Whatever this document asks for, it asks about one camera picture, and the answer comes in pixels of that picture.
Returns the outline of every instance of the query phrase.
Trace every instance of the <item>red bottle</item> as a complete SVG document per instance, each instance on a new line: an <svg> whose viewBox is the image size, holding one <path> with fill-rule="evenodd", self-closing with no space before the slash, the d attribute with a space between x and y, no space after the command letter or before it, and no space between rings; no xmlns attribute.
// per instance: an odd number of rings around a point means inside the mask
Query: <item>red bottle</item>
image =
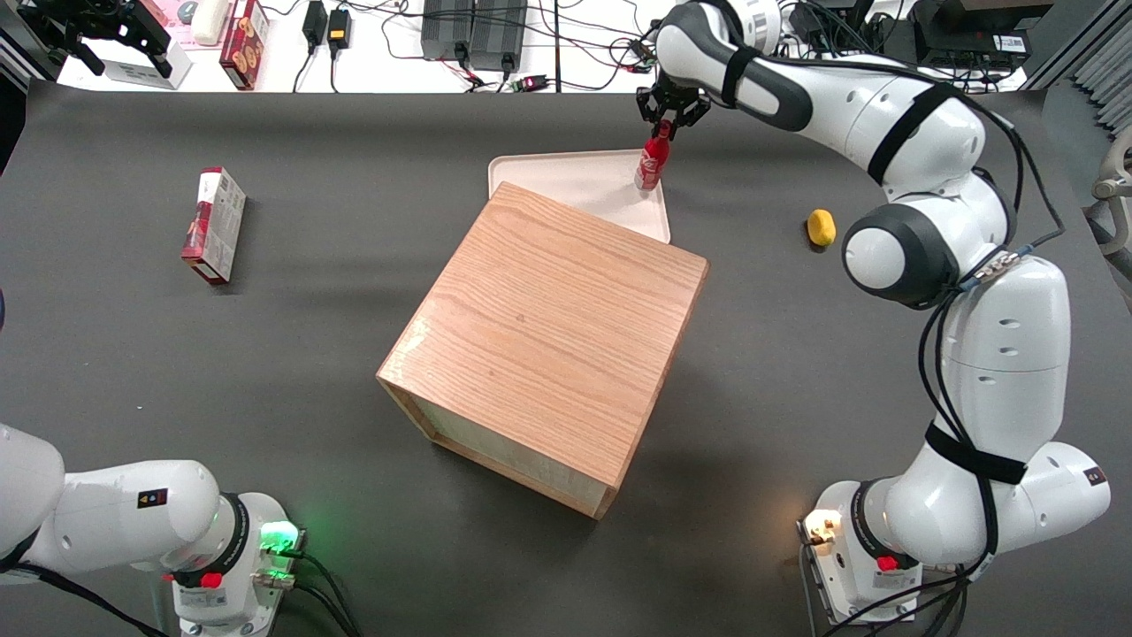
<svg viewBox="0 0 1132 637"><path fill-rule="evenodd" d="M672 122L660 120L660 130L657 136L644 144L641 152L641 163L637 164L636 184L643 191L650 191L660 183L660 173L664 170L664 162L668 161L668 136L671 132Z"/></svg>

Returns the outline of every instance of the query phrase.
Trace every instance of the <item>green light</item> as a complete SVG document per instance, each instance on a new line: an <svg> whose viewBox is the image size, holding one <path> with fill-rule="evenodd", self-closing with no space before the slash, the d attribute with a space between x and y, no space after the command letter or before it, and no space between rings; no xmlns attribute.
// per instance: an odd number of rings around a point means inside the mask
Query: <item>green light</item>
<svg viewBox="0 0 1132 637"><path fill-rule="evenodd" d="M299 528L283 520L259 527L259 548L264 551L290 551L299 542Z"/></svg>

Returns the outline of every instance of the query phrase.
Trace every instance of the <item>wooden box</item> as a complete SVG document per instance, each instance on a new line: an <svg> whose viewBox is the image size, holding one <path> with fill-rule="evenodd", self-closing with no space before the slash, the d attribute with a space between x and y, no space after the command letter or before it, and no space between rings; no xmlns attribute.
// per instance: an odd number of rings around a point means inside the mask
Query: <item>wooden box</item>
<svg viewBox="0 0 1132 637"><path fill-rule="evenodd" d="M377 372L424 436L600 519L707 260L504 183Z"/></svg>

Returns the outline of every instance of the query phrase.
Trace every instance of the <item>white tray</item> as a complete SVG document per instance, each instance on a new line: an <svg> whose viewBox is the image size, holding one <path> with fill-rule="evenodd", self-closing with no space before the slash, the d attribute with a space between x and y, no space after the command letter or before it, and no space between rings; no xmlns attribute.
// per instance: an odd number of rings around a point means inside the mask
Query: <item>white tray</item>
<svg viewBox="0 0 1132 637"><path fill-rule="evenodd" d="M640 160L638 149L496 157L488 165L488 196L507 181L667 243L663 184L651 192L636 188Z"/></svg>

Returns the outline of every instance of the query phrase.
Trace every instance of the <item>white table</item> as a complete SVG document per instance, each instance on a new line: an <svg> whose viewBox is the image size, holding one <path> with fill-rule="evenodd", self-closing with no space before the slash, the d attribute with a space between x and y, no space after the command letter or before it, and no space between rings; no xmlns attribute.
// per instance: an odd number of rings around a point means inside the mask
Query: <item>white table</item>
<svg viewBox="0 0 1132 637"><path fill-rule="evenodd" d="M261 0L264 7L273 7L280 10L291 8L294 0ZM543 15L537 10L541 6L547 9ZM336 2L324 0L326 9L333 10ZM358 1L359 5L378 5L380 0ZM650 75L635 75L628 71L618 71L614 77L614 69L599 63L598 60L612 62L609 51L604 48L621 33L595 29L585 25L576 24L572 19L600 24L610 28L625 32L638 33L634 24L634 9L636 23L648 28L649 20L663 17L677 3L677 0L559 0L559 31L564 38L574 38L597 44L584 45L584 50L565 40L561 41L561 71L567 81L585 85L602 86L610 77L612 81L603 88L609 93L632 93L638 86L648 86L652 81ZM902 6L902 14L911 9L914 1L906 0L877 0L873 7L873 12L895 14ZM420 14L424 0L409 0L406 12ZM550 35L554 32L554 17L551 10L554 0L529 0L531 6L526 14L526 24L531 27L523 38L523 58L517 72L513 77L525 75L544 74L555 75L555 38ZM461 93L469 88L469 83L457 77L445 64L428 60L402 60L389 54L400 57L415 57L421 54L420 48L420 18L394 17L386 23L385 32L388 35L388 46L386 35L381 33L381 25L389 14L380 11L360 11L350 8L354 19L351 46L338 54L335 69L335 86L342 93ZM392 10L391 3L386 10ZM290 92L295 74L307 59L307 44L303 40L301 27L306 15L306 0L298 0L298 6L290 15L280 16L267 11L272 28L267 36L266 54L263 67L259 71L257 92ZM128 49L115 42L89 41L95 54L119 61L132 61L146 63L146 58L138 51ZM220 51L189 51L189 59L192 60L192 68L181 84L179 91L186 92L233 92L235 87L221 69ZM499 81L501 72L478 72L484 81ZM1000 89L1017 89L1024 80L1024 74L1020 70L1014 76L1000 84ZM92 74L77 59L69 59L63 66L59 76L59 83L92 91L162 91L136 84L114 81L106 77L98 77ZM583 89L564 86L563 92L582 92ZM300 93L329 93L331 92L331 54L325 44L318 48L308 69L303 71L300 83Z"/></svg>

